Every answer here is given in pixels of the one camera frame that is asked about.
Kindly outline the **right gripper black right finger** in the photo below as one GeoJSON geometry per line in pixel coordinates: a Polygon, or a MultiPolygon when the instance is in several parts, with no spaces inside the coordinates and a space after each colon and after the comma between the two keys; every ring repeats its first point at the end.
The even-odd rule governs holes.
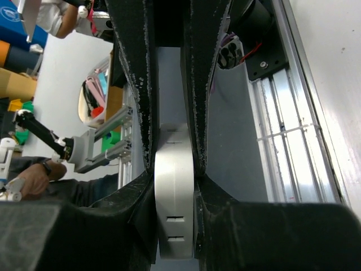
{"type": "Polygon", "coordinates": [[[240,202],[195,181],[200,270],[359,270],[360,222],[339,204],[240,202]]]}

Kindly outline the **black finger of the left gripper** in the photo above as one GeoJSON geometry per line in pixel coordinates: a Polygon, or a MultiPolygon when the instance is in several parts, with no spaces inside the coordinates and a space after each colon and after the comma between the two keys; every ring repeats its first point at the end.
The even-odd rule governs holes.
{"type": "Polygon", "coordinates": [[[230,1],[186,1],[180,68],[196,176],[205,174],[208,105],[216,58],[230,1]]]}
{"type": "Polygon", "coordinates": [[[153,1],[106,1],[119,59],[138,114],[146,171],[153,171],[158,139],[158,69],[153,1]]]}

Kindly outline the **operator bare hand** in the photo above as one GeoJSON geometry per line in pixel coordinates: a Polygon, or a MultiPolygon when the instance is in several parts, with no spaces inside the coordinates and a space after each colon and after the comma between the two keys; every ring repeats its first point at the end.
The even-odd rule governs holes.
{"type": "Polygon", "coordinates": [[[21,189],[22,200],[39,199],[51,181],[60,180],[66,173],[65,165],[51,160],[31,165],[18,175],[25,180],[21,189]]]}

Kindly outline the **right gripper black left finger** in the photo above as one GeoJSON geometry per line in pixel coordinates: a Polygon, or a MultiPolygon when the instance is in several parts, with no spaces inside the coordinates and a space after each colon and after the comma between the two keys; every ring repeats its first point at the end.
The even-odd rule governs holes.
{"type": "Polygon", "coordinates": [[[2,270],[150,270],[157,251],[153,175],[90,207],[1,203],[2,270]]]}

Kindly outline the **white plug adapter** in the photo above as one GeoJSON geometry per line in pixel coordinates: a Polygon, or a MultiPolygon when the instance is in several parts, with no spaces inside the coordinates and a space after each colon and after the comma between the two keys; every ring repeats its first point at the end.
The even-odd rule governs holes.
{"type": "Polygon", "coordinates": [[[160,257],[193,257],[194,168],[186,124],[162,124],[155,155],[154,190],[160,257]]]}

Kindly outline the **operator dark sleeve forearm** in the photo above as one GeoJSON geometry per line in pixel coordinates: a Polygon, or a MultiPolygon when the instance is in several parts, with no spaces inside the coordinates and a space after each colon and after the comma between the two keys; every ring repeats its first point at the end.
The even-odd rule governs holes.
{"type": "MultiPolygon", "coordinates": [[[[15,157],[11,160],[9,178],[12,180],[31,165],[43,163],[50,158],[41,156],[15,157]]],[[[118,189],[118,174],[106,175],[90,181],[61,178],[51,181],[47,189],[36,200],[63,200],[78,207],[89,207],[118,189]]]]}

